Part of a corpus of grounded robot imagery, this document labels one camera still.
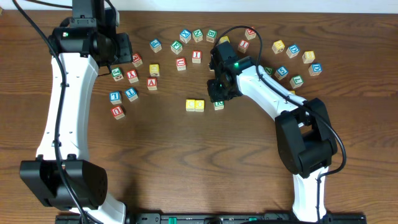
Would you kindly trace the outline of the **green R block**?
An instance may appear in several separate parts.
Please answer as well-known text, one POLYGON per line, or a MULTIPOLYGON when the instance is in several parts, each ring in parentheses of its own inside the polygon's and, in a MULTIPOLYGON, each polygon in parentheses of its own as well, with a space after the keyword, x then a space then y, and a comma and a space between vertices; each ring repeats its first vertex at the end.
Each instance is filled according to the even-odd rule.
POLYGON ((214 110, 222 110, 224 108, 224 101, 216 101, 213 103, 214 110))

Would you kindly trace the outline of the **yellow O block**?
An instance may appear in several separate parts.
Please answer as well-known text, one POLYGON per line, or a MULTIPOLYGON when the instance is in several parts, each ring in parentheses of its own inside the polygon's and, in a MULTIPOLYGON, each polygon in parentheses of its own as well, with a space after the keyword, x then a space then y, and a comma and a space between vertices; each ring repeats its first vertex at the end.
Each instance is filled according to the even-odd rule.
POLYGON ((205 101, 204 100, 196 100, 195 101, 195 112, 204 112, 205 110, 205 101))

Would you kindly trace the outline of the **yellow C block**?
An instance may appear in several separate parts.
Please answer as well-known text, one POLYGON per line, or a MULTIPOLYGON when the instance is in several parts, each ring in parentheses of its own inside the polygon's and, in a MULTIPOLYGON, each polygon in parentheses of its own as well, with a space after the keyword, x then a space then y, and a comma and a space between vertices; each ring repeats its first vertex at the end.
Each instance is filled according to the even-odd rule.
POLYGON ((196 100, 187 99, 186 103, 185 103, 186 111, 195 111, 195 103, 196 103, 196 100))

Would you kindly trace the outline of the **blue L block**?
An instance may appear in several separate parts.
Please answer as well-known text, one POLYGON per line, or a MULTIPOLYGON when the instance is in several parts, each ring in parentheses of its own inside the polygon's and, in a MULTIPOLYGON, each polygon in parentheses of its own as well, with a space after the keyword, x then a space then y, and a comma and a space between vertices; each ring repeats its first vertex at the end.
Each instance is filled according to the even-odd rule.
POLYGON ((119 105, 122 103, 121 94, 119 91, 114 91, 109 94, 109 100, 113 105, 119 105))

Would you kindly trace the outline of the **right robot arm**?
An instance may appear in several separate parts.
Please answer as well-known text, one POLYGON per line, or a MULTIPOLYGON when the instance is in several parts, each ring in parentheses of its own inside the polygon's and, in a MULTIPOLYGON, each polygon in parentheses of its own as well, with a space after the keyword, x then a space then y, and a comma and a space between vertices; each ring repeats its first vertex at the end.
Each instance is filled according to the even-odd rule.
POLYGON ((321 220, 326 215, 325 174, 337 152, 325 104, 286 90, 251 57, 239 58, 229 42, 210 54, 209 68, 215 73, 207 82, 211 101, 248 96, 274 120, 279 157, 294 179, 292 211, 303 222, 321 220))

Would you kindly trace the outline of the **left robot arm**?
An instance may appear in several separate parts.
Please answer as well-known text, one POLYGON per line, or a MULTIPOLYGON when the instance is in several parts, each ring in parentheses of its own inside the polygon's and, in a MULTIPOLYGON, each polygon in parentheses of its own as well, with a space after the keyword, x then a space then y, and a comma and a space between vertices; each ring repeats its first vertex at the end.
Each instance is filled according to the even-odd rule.
POLYGON ((106 171, 90 162, 88 117, 98 71, 132 62, 129 36, 117 33, 119 13, 109 1, 73 1, 72 15, 43 40, 52 60, 52 92, 45 132, 20 177, 46 207, 67 211, 57 222, 133 223, 127 206, 108 192, 106 171))

